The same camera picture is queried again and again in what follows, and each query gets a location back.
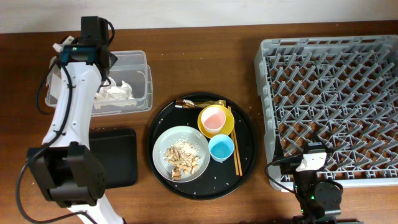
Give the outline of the pink cup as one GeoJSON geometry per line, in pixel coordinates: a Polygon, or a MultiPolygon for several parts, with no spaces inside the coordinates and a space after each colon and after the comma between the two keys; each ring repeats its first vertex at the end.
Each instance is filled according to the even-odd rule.
{"type": "Polygon", "coordinates": [[[221,131],[226,122],[226,115],[222,109],[207,107],[201,114],[201,123],[206,132],[217,134],[221,131]]]}

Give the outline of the white tissue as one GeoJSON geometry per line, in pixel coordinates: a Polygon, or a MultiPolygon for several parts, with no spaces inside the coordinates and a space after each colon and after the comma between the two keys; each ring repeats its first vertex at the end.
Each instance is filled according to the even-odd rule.
{"type": "Polygon", "coordinates": [[[132,95],[130,84],[122,81],[121,86],[110,77],[110,85],[99,89],[95,94],[94,109],[99,110],[102,106],[136,106],[137,100],[132,95]]]}

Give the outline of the gold snack wrapper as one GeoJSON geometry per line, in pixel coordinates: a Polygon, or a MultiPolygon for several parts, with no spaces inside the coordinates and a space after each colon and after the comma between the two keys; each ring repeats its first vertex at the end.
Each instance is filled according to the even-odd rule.
{"type": "Polygon", "coordinates": [[[226,107],[225,100],[217,100],[217,101],[192,101],[188,99],[179,98],[175,100],[176,108],[186,108],[186,109],[201,109],[206,108],[211,105],[219,105],[226,107]]]}

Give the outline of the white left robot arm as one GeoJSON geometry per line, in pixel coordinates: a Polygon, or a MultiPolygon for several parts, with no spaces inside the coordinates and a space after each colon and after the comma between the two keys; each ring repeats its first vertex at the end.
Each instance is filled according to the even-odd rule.
{"type": "Polygon", "coordinates": [[[89,129],[95,94],[117,57],[108,47],[113,25],[98,16],[81,18],[81,34],[61,46],[53,63],[61,84],[52,124],[42,145],[28,150],[30,170],[44,198],[69,209],[83,223],[124,223],[105,196],[106,174],[90,151],[89,129]]]}

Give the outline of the blue cup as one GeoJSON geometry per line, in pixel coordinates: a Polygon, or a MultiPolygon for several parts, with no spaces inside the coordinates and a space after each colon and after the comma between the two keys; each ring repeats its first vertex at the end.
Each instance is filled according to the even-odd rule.
{"type": "Polygon", "coordinates": [[[224,162],[233,154],[234,143],[229,136],[217,134],[210,139],[208,148],[213,160],[224,162]]]}

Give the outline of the yellow bowl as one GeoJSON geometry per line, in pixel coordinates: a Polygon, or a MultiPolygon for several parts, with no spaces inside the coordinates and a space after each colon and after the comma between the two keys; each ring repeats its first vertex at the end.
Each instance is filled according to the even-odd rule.
{"type": "MultiPolygon", "coordinates": [[[[226,122],[225,122],[225,125],[223,126],[223,128],[221,129],[221,131],[217,134],[230,135],[232,132],[232,129],[233,129],[233,122],[234,122],[234,117],[233,117],[232,112],[230,112],[230,110],[224,106],[211,105],[211,106],[207,106],[207,107],[217,107],[217,108],[220,108],[223,110],[223,112],[226,115],[226,122]]],[[[205,129],[201,123],[201,114],[203,111],[204,111],[204,109],[198,115],[197,125],[198,125],[198,128],[201,131],[201,133],[204,134],[207,138],[211,139],[213,136],[216,136],[217,134],[210,134],[205,131],[205,129]]]]}

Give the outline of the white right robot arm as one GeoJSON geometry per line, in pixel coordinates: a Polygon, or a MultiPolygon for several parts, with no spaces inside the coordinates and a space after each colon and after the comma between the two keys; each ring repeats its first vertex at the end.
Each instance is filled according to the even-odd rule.
{"type": "Polygon", "coordinates": [[[336,216],[341,214],[343,186],[334,180],[320,180],[317,175],[326,166],[330,154],[331,149],[316,141],[308,143],[303,153],[279,162],[282,174],[293,175],[293,192],[302,210],[301,216],[293,217],[294,223],[338,222],[336,216]]]}

